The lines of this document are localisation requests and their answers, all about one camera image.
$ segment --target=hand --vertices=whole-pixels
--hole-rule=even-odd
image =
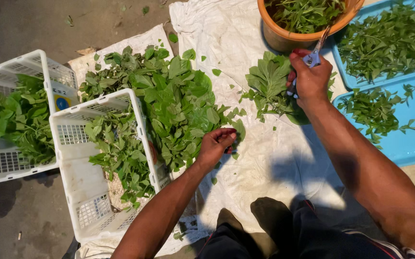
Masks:
[[[207,172],[212,171],[224,153],[231,154],[231,145],[235,139],[236,129],[233,128],[221,128],[206,133],[195,163],[199,163]]]
[[[319,55],[321,64],[319,66],[309,68],[303,62],[302,57],[310,54],[311,51],[306,49],[295,49],[292,51],[289,59],[292,67],[297,71],[297,93],[299,98],[297,104],[302,109],[311,105],[317,105],[321,102],[328,102],[327,85],[329,83],[330,74],[332,73],[332,65]],[[295,72],[292,71],[288,76],[286,86],[292,85],[295,79]]]

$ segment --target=white plastic crate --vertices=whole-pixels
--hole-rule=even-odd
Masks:
[[[16,74],[43,75],[51,114],[80,103],[75,73],[47,58],[43,50],[35,50],[0,64],[1,93],[9,95],[14,91],[17,82]],[[0,182],[58,167],[57,162],[48,165],[21,165],[20,159],[17,158],[18,153],[14,144],[0,140]]]
[[[140,209],[113,213],[110,207],[108,185],[100,165],[92,165],[89,156],[100,153],[84,132],[86,123],[107,112],[122,112],[131,102],[136,113],[138,138],[144,145],[150,168],[150,183],[159,192],[169,183],[164,162],[154,159],[153,144],[148,141],[145,117],[140,100],[131,89],[104,95],[50,116],[51,131],[56,146],[56,157],[72,218],[75,238],[86,242],[98,238],[123,235]]]

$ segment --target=forearm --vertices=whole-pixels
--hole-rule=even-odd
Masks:
[[[112,259],[155,256],[208,173],[207,170],[195,162],[153,197],[129,226]]]
[[[304,110],[345,186],[387,233],[411,245],[414,238],[401,235],[415,228],[415,186],[409,177],[328,101]]]

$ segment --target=scissors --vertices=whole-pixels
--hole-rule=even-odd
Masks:
[[[319,58],[319,51],[321,50],[321,48],[324,45],[324,42],[326,41],[327,37],[329,36],[329,31],[330,31],[330,26],[327,26],[327,28],[324,30],[323,35],[321,36],[321,38],[319,39],[318,43],[316,44],[315,49],[308,54],[307,56],[303,57],[303,62],[305,62],[305,64],[309,67],[315,67],[315,66],[319,66],[321,64],[321,59]],[[299,96],[297,95],[297,76],[295,77],[294,81],[292,81],[292,86],[295,89],[295,93],[292,93],[290,91],[286,91],[286,93],[289,96],[293,96],[294,98],[298,99]]]

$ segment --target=orange bucket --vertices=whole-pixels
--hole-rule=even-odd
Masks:
[[[289,32],[276,24],[265,9],[265,0],[257,0],[259,12],[262,16],[265,40],[270,47],[279,52],[291,52],[295,48],[308,48],[318,41],[324,30],[316,33],[294,33]],[[361,7],[364,0],[345,0],[345,12],[337,17],[334,25],[330,28],[329,35],[336,33],[345,27]]]

